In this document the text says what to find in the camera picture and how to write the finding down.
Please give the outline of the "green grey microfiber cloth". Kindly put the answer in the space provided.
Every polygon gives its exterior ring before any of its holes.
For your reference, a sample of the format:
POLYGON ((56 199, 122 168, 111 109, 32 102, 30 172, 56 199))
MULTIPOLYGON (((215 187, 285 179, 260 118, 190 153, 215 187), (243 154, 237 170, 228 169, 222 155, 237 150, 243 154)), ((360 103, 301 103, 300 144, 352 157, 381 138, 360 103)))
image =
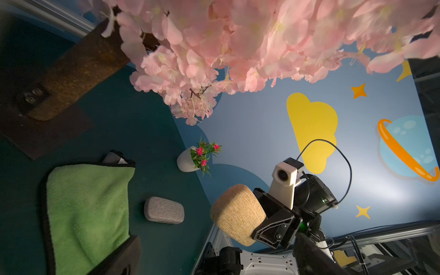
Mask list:
POLYGON ((135 167, 111 151, 101 163, 49 172, 41 185, 48 274, 88 275, 129 239, 128 184, 135 167))

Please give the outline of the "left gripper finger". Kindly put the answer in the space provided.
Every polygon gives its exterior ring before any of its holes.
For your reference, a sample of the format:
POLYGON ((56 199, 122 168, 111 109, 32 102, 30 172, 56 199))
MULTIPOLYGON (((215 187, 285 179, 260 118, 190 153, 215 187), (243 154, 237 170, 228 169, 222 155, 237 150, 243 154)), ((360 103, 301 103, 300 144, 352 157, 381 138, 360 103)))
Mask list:
POLYGON ((131 236, 120 245, 89 275, 137 275, 142 255, 142 243, 139 236, 131 236))

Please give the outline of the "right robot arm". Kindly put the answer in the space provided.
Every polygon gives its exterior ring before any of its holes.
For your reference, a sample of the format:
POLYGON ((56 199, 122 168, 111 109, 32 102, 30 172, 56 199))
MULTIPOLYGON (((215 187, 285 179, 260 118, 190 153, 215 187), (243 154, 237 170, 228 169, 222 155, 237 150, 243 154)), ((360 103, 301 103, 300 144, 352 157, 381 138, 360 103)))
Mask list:
POLYGON ((319 247, 300 231, 303 218, 271 192, 237 184, 211 209, 215 226, 243 246, 260 242, 283 255, 248 252, 225 246, 214 251, 208 242, 194 267, 195 275, 343 275, 327 247, 319 247))

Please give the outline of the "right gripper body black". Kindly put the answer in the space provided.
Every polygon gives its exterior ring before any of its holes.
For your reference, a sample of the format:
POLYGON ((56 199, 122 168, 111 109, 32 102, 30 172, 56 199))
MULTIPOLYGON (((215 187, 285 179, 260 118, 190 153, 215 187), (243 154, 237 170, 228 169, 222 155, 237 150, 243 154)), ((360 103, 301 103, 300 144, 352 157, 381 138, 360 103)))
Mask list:
POLYGON ((273 249, 286 249, 297 233, 304 233, 307 237, 317 235, 321 223, 320 214, 336 206, 338 200, 316 175, 303 174, 300 179, 303 182, 294 190, 292 209, 260 188, 253 190, 267 215, 253 231, 253 240, 273 249))

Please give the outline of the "tan eyeglass case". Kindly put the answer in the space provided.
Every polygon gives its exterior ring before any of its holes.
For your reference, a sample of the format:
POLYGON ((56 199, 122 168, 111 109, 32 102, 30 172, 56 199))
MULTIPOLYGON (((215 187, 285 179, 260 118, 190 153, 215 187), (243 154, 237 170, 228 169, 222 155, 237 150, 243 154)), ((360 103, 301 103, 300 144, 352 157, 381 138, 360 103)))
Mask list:
POLYGON ((229 237, 248 247, 256 242, 252 234, 267 215, 251 189, 237 184, 215 201, 210 217, 229 237))

